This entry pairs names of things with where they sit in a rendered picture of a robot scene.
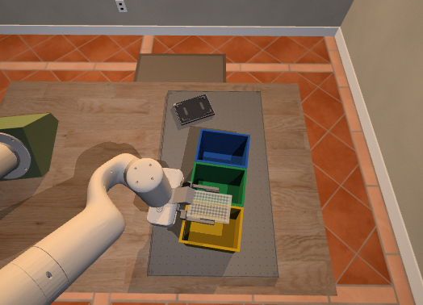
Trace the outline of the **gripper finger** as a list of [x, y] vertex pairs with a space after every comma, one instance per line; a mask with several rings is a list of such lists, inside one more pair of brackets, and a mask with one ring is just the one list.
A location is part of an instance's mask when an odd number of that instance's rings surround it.
[[181, 212], [181, 215], [180, 215], [180, 219], [181, 220], [196, 222], [196, 223], [200, 223], [200, 224], [210, 224], [210, 225], [214, 225], [215, 224], [215, 220], [214, 219], [205, 219], [205, 218], [195, 219], [195, 218], [186, 217], [187, 211], [186, 210], [181, 210], [181, 206], [182, 205], [178, 204], [177, 205], [177, 210], [176, 210], [178, 212]]
[[191, 184], [190, 188], [203, 189], [204, 191], [207, 191], [207, 192], [219, 193], [220, 188], [211, 187], [211, 186], [195, 185], [195, 184], [193, 184], [193, 182], [189, 182], [189, 183]]

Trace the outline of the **blue open bin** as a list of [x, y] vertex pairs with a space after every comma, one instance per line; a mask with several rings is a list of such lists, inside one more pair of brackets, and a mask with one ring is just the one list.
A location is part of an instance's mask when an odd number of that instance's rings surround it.
[[195, 161], [247, 169], [249, 141], [250, 135], [201, 128]]

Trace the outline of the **yellow bin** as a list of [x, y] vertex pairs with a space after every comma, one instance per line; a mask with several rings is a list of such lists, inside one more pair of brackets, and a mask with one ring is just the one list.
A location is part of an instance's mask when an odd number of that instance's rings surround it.
[[231, 206], [229, 224], [182, 221], [179, 243], [225, 253], [240, 252], [243, 207]]

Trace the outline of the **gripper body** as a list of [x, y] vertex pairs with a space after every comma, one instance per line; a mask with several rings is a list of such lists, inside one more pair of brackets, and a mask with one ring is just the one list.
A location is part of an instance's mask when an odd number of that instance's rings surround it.
[[[163, 168], [172, 188], [181, 188], [184, 177], [179, 169]], [[176, 220], [177, 203], [167, 203], [163, 207], [149, 207], [147, 220], [154, 226], [171, 228]]]

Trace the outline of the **green open bin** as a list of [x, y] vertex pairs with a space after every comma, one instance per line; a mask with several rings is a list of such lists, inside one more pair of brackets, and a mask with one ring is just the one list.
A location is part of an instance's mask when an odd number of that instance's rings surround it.
[[219, 194], [232, 195], [231, 206], [244, 207], [247, 169], [195, 161], [191, 182], [217, 187]]

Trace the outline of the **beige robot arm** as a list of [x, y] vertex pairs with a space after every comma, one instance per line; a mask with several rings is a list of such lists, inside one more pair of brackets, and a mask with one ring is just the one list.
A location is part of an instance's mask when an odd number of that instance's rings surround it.
[[[0, 180], [23, 176], [31, 154], [19, 139], [0, 132]], [[172, 188], [161, 165], [123, 153], [92, 175], [84, 211], [0, 269], [0, 305], [50, 305], [121, 236], [125, 221], [107, 192], [123, 184], [148, 206], [191, 205], [189, 182]]]

